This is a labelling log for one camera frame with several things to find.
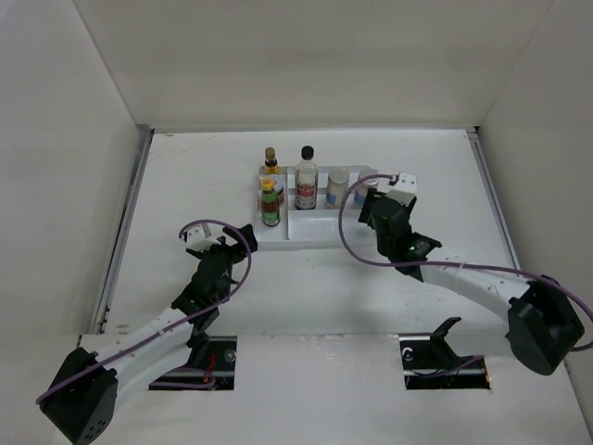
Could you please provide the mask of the green-label chili sauce bottle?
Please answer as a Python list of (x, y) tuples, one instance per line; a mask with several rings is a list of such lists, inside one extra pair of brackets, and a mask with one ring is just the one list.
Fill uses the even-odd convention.
[(260, 212), (263, 223), (268, 227), (274, 227), (280, 223), (280, 204), (274, 189), (274, 181), (271, 177), (265, 176), (260, 181)]

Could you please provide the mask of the tall soy sauce bottle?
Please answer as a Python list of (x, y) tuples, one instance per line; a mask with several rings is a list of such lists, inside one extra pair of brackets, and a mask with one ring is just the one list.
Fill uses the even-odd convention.
[(316, 208), (319, 173), (313, 158), (314, 148), (303, 146), (301, 161), (297, 164), (295, 171), (295, 205), (298, 210), (314, 210)]

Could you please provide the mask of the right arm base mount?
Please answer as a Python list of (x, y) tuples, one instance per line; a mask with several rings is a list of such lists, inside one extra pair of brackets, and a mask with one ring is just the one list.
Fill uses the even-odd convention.
[(432, 332), (398, 336), (407, 390), (490, 390), (485, 358), (461, 356), (447, 343), (449, 331), (460, 321), (449, 317)]

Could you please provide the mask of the blue-label shaker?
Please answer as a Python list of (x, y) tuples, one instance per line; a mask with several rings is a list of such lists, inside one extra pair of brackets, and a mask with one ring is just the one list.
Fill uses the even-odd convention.
[(372, 178), (373, 175), (377, 174), (378, 171), (375, 169), (365, 169), (359, 172), (358, 179), (361, 180), (365, 178), (365, 181), (360, 183), (355, 190), (355, 195), (353, 197), (353, 202), (358, 208), (362, 208), (370, 189), (376, 189), (379, 184), (378, 178)]
[(334, 167), (328, 171), (324, 206), (338, 209), (344, 201), (349, 184), (349, 171), (344, 167)]

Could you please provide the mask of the red-label sauce jar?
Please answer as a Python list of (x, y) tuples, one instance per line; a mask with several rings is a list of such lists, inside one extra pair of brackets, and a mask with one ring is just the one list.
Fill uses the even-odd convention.
[(276, 193), (278, 202), (280, 205), (284, 204), (284, 191), (285, 191), (285, 181), (283, 176), (280, 174), (269, 174), (264, 175), (261, 180), (271, 180), (273, 181), (273, 189)]

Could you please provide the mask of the small yellow-label bottle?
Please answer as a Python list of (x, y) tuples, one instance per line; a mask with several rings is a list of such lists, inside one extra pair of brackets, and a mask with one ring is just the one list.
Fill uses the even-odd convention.
[(278, 175), (279, 166), (276, 158), (275, 149), (271, 146), (267, 147), (264, 152), (264, 169), (266, 175)]

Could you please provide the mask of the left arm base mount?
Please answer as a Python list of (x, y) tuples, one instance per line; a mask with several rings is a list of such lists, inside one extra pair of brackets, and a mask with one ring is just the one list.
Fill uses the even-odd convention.
[(237, 337), (211, 337), (193, 349), (185, 365), (153, 382), (152, 391), (228, 391), (234, 389)]

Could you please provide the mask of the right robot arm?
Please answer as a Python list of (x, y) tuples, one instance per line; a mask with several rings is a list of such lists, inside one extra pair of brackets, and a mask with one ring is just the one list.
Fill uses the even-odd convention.
[(359, 221), (375, 234), (377, 250), (400, 273), (440, 286), (496, 314), (508, 325), (510, 353), (527, 369), (551, 375), (585, 333), (566, 294), (553, 280), (513, 270), (475, 270), (442, 244), (414, 232), (410, 215), (392, 193), (371, 191)]

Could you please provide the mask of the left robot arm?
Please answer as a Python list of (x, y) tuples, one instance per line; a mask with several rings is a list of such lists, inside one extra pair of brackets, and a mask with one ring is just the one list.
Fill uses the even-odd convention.
[(132, 395), (184, 366), (195, 370), (208, 358), (206, 331), (244, 284), (233, 267), (250, 263), (258, 249), (252, 224), (224, 223), (213, 237), (211, 220), (188, 223), (179, 233), (198, 260), (189, 284), (154, 320), (98, 350), (70, 352), (48, 390), (36, 401), (41, 412), (72, 444), (90, 444), (106, 431), (117, 409)]

